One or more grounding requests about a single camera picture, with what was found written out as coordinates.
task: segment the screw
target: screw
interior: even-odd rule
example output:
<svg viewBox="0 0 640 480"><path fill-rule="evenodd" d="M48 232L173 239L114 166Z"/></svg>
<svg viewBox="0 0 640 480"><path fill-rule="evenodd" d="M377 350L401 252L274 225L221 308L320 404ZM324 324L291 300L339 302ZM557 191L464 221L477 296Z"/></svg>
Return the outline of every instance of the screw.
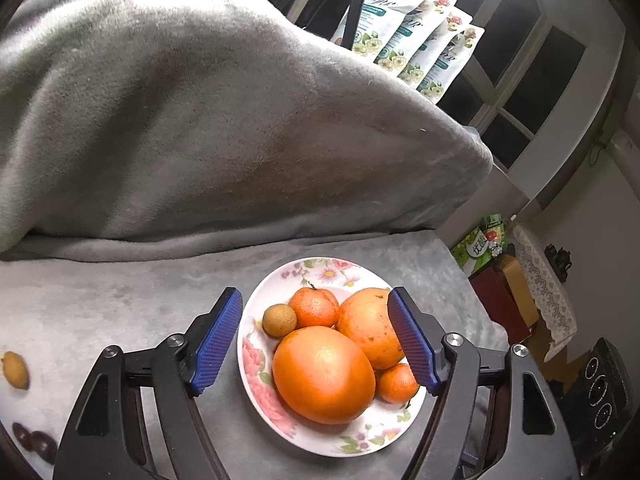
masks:
<svg viewBox="0 0 640 480"><path fill-rule="evenodd" d="M462 346L462 343L465 342L465 339L460 334L456 334L455 332L447 334L445 340L451 346Z"/></svg>
<svg viewBox="0 0 640 480"><path fill-rule="evenodd" d="M182 334L173 334L166 339L169 346L178 347L184 344L184 336Z"/></svg>
<svg viewBox="0 0 640 480"><path fill-rule="evenodd" d="M526 357L529 355L529 349L524 345L513 345L513 353L518 357Z"/></svg>
<svg viewBox="0 0 640 480"><path fill-rule="evenodd" d="M107 348L102 351L102 356L107 359L111 359L116 355L118 355L118 347L115 345L107 346Z"/></svg>

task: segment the orange fruit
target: orange fruit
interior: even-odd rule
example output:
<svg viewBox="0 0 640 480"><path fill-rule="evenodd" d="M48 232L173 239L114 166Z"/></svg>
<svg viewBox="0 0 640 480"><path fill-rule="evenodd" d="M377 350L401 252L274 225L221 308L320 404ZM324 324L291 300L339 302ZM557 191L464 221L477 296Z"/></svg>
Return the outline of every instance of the orange fruit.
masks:
<svg viewBox="0 0 640 480"><path fill-rule="evenodd" d="M409 365L400 363L379 375L376 393L391 404L405 404L419 388Z"/></svg>
<svg viewBox="0 0 640 480"><path fill-rule="evenodd" d="M357 418L376 393L376 378L362 350L325 326L287 335L275 351L271 371L289 407L321 424Z"/></svg>
<svg viewBox="0 0 640 480"><path fill-rule="evenodd" d="M386 311L389 291L364 288L342 302L335 327L362 348L374 370L384 370L404 357Z"/></svg>
<svg viewBox="0 0 640 480"><path fill-rule="evenodd" d="M296 313L297 328L306 326L333 326L338 320L340 304L334 294L325 288L304 286L289 300Z"/></svg>

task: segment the floral plate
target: floral plate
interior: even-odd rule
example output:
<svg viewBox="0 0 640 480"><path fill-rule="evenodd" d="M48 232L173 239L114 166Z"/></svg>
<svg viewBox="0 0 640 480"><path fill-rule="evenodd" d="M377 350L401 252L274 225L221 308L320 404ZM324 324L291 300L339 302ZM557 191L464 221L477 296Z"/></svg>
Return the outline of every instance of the floral plate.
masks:
<svg viewBox="0 0 640 480"><path fill-rule="evenodd" d="M274 270L251 294L240 320L238 364L242 384L260 416L290 443L324 456L373 453L407 430L422 406L425 389L420 387L408 406L376 398L357 419L340 426L316 424L290 410L271 379L271 359L278 341L263 332L260 320L269 306L287 303L309 283L328 288L340 302L363 288L391 290L370 270L336 258L305 258Z"/></svg>

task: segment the blue textured pad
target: blue textured pad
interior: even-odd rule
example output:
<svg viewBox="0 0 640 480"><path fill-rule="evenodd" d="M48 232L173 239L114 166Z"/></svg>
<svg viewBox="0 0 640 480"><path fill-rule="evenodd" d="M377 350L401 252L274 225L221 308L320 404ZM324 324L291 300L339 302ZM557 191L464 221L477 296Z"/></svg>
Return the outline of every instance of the blue textured pad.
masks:
<svg viewBox="0 0 640 480"><path fill-rule="evenodd" d="M440 380L435 373L435 354L414 314L395 289L389 293L386 308L415 380L431 395L437 395Z"/></svg>
<svg viewBox="0 0 640 480"><path fill-rule="evenodd" d="M201 394L205 388L216 381L241 316L242 295L236 290L222 307L200 348L198 348L196 373L191 380L191 385L198 394Z"/></svg>

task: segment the gray fabric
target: gray fabric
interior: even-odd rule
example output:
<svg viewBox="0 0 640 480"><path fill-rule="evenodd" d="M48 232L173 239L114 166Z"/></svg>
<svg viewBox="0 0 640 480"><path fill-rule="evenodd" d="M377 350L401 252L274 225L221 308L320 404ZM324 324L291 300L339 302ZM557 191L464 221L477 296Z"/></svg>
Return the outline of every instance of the gray fabric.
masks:
<svg viewBox="0 0 640 480"><path fill-rule="evenodd" d="M183 332L212 306L227 285L247 299L279 265L306 256L345 258L391 285L404 285L418 306L444 329L488 348L507 348L504 330L489 320L447 248L430 231L366 240L308 245L292 240L181 260L88 264L64 260L0 262L0 351L22 354L31 389L19 392L0 381L0 418L59 438L86 375L100 350L157 345ZM424 429L428 396L412 427L391 446L362 458L327 459L303 452L255 413L242 387L232 343L215 385L198 399L209 435L232 480L356 480L400 478ZM146 418L159 471L169 478L158 415L147 392ZM471 441L482 436L476 419ZM51 471L27 454L44 478Z"/></svg>
<svg viewBox="0 0 640 480"><path fill-rule="evenodd" d="M26 0L0 39L0 133L5 259L436 228L492 164L266 0Z"/></svg>

